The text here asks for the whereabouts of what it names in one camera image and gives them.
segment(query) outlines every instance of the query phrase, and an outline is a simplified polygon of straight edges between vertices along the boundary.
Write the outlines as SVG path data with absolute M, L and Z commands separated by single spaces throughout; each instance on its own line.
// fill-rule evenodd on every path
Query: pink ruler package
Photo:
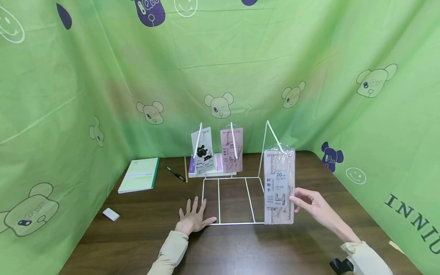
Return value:
M 243 171 L 243 128 L 234 129 L 234 138 L 238 158 L 235 158 L 232 130 L 220 130 L 223 169 L 225 173 Z

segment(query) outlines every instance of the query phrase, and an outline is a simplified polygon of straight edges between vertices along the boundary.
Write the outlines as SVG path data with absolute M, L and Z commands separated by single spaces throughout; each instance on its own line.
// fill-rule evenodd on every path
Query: white wire rack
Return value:
M 258 168 L 258 175 L 257 176 L 251 176 L 251 177 L 234 177 L 234 176 L 228 176 L 228 177 L 206 177 L 203 179 L 203 188 L 202 188 L 202 201 L 203 198 L 205 196 L 205 181 L 210 180 L 210 181 L 217 181 L 217 195 L 218 195 L 218 207 L 219 207 L 219 216 L 218 216 L 218 223 L 212 224 L 212 225 L 247 225 L 247 224 L 264 224 L 264 222 L 256 222 L 255 221 L 255 215 L 253 213 L 253 207 L 252 207 L 252 201 L 250 199 L 250 193 L 249 193 L 249 186 L 247 183 L 248 179 L 258 179 L 260 181 L 260 185 L 261 185 L 261 189 L 263 191 L 264 194 L 264 186 L 263 186 L 263 182 L 261 181 L 261 177 L 260 177 L 260 172 L 261 172 L 261 163 L 263 162 L 263 153 L 264 153 L 264 144 L 266 143 L 266 134 L 267 134 L 267 130 L 268 130 L 268 126 L 272 132 L 272 135 L 275 138 L 275 141 L 277 142 L 278 147 L 280 148 L 280 150 L 286 154 L 286 152 L 281 148 L 281 144 L 278 141 L 278 138 L 276 137 L 274 130 L 272 129 L 271 124 L 269 123 L 269 121 L 266 121 L 266 128 L 264 129 L 264 138 L 263 138 L 263 146 L 261 149 L 261 158 L 260 158 L 260 167 Z M 198 145 L 199 139 L 200 139 L 200 132 L 202 131 L 202 123 L 200 123 L 200 129 L 198 131 L 198 136 L 197 136 L 197 143 L 196 145 Z M 235 154 L 235 158 L 237 159 L 237 149 L 235 146 L 235 136 L 234 136 L 234 127 L 232 125 L 231 122 L 231 132 L 232 132 L 232 141 L 234 144 L 234 154 Z M 222 223 L 221 222 L 221 210 L 220 210 L 220 181 L 221 180 L 245 180 L 245 184 L 246 184 L 246 190 L 248 193 L 248 198 L 249 198 L 249 205 L 250 205 L 250 210 L 252 212 L 252 219 L 253 222 L 243 222 L 243 223 Z

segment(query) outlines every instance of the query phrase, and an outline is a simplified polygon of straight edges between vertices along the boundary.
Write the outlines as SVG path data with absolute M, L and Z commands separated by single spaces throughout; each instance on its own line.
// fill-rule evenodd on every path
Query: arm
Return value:
M 180 220 L 174 231 L 169 233 L 159 252 L 158 259 L 153 263 L 147 275 L 171 275 L 180 264 L 188 248 L 188 236 L 192 232 L 198 232 L 217 220 L 216 217 L 203 220 L 206 199 L 203 200 L 199 212 L 197 212 L 197 206 L 198 197 L 195 197 L 192 210 L 191 200 L 188 200 L 186 215 L 183 214 L 181 208 L 179 209 Z
M 356 236 L 320 193 L 295 188 L 294 196 L 290 196 L 289 199 L 295 204 L 295 213 L 300 209 L 306 210 L 317 222 L 327 227 L 344 242 L 341 248 L 347 252 L 355 275 L 392 275 L 388 265 L 376 251 Z

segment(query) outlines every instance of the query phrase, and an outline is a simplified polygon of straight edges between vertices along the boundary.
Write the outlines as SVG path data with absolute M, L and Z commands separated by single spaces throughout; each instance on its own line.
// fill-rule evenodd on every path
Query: pen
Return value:
M 176 172 L 174 172 L 173 169 L 171 169 L 169 166 L 165 166 L 168 171 L 170 171 L 171 173 L 173 173 L 176 177 L 178 177 L 181 181 L 185 182 L 186 179 L 184 177 L 182 177 L 181 175 L 177 174 Z

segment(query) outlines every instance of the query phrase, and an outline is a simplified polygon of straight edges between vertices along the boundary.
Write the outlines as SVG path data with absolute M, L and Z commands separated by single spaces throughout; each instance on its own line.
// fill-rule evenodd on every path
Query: green notebook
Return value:
M 153 189 L 159 158 L 133 160 L 117 190 L 119 194 Z

